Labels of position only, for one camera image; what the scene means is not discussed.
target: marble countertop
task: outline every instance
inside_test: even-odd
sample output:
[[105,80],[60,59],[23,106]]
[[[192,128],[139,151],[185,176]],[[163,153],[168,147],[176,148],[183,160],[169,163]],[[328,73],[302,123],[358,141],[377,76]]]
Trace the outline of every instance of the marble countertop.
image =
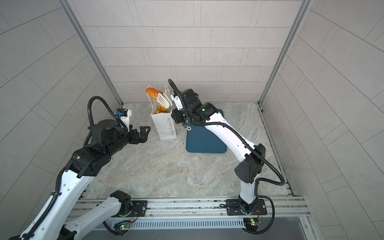
[[[213,103],[225,119],[245,138],[266,148],[266,159],[278,168],[263,122],[255,103]],[[160,140],[150,117],[151,105],[125,104],[132,110],[133,128],[151,126],[148,141],[128,144],[105,165],[83,194],[86,199],[104,199],[116,190],[132,198],[237,196],[240,179],[234,168],[239,164],[228,148],[224,154],[189,153],[185,149],[187,130],[177,124],[177,139]],[[264,165],[262,177],[278,180]],[[286,195],[285,186],[260,182],[262,195]]]

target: white paper bag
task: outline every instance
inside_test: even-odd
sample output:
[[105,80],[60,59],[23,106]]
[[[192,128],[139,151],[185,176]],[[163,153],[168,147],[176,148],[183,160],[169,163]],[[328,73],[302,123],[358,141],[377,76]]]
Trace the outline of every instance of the white paper bag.
[[[165,93],[169,97],[169,89],[168,90],[165,89]],[[159,134],[160,140],[177,138],[175,122],[171,117],[171,112],[154,114],[160,105],[155,99],[150,98],[149,96],[148,98],[151,101],[151,105],[152,105],[151,117],[155,124],[157,133]]]

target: black mounting plate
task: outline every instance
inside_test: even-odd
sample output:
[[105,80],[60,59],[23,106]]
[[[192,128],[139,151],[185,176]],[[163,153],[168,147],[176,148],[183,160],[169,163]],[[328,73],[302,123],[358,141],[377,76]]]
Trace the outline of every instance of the black mounting plate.
[[[239,199],[227,199],[225,201],[225,204],[227,206],[231,206],[231,207],[234,207],[234,208],[237,208],[237,209],[233,209],[233,208],[228,208],[227,207],[227,214],[228,216],[241,216],[241,215],[245,215],[241,209],[240,209],[240,204],[239,204]],[[263,207],[265,206],[265,202],[263,199],[258,199],[257,202],[256,202],[256,208],[261,212],[261,215],[267,215],[267,211],[266,211],[266,208]],[[256,212],[253,212],[253,215],[258,215],[259,213],[256,211]]]
[[144,217],[145,212],[147,210],[148,202],[147,201],[131,201],[131,202],[132,202],[132,208],[133,207],[136,208],[137,211],[135,209],[133,209],[133,211],[131,210],[126,217],[135,217],[135,214],[136,214],[136,217],[137,217],[137,214],[139,214],[139,217]]

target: blue cutting board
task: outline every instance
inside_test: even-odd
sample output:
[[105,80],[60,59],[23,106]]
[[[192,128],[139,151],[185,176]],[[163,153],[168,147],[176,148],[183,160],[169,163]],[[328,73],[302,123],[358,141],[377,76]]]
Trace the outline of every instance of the blue cutting board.
[[213,132],[205,127],[195,127],[189,123],[192,128],[187,131],[187,143],[185,145],[188,152],[199,153],[225,153],[227,146]]

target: side wall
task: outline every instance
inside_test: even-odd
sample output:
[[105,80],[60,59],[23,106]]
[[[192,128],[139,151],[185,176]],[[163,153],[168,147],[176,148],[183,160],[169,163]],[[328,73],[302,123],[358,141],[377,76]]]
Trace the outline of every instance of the side wall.
[[384,2],[314,0],[263,109],[330,240],[384,236]]
[[68,0],[123,102],[172,78],[202,101],[260,99],[301,1]]
[[0,1],[0,238],[19,234],[45,204],[83,145],[94,95],[118,106],[57,1]]

